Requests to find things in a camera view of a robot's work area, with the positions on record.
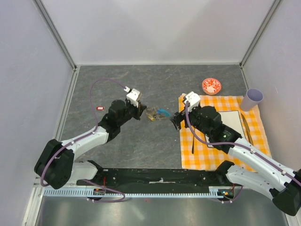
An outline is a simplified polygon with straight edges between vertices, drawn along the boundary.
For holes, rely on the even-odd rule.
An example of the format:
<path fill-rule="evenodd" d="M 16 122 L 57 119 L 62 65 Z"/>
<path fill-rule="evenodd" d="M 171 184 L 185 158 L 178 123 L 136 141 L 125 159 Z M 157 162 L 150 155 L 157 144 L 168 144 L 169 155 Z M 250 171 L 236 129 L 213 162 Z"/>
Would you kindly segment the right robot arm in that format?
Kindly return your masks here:
<path fill-rule="evenodd" d="M 253 171 L 250 172 L 232 162 L 224 161 L 215 174 L 216 182 L 229 182 L 246 186 L 272 200 L 287 215 L 295 216 L 301 208 L 301 172 L 295 171 L 257 149 L 240 133 L 223 124 L 221 115 L 213 106 L 197 106 L 176 112 L 170 121 L 177 130 L 181 122 L 191 131 L 198 130 L 209 138 L 207 144 L 235 157 Z"/>

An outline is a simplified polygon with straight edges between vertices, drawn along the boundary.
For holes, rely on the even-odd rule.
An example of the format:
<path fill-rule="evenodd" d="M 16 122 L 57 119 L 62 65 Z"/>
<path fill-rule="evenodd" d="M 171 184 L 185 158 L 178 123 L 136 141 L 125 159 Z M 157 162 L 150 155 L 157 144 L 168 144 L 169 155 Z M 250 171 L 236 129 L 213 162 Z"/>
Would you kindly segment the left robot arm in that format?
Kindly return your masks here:
<path fill-rule="evenodd" d="M 86 179 L 93 185 L 99 185 L 103 181 L 102 167 L 94 161 L 76 162 L 76 159 L 113 140 L 122 125 L 132 118 L 139 120 L 145 109 L 141 103 L 135 106 L 128 100 L 115 100 L 91 130 L 65 141 L 48 141 L 34 167 L 34 172 L 40 176 L 40 184 L 59 189 L 69 181 Z"/>

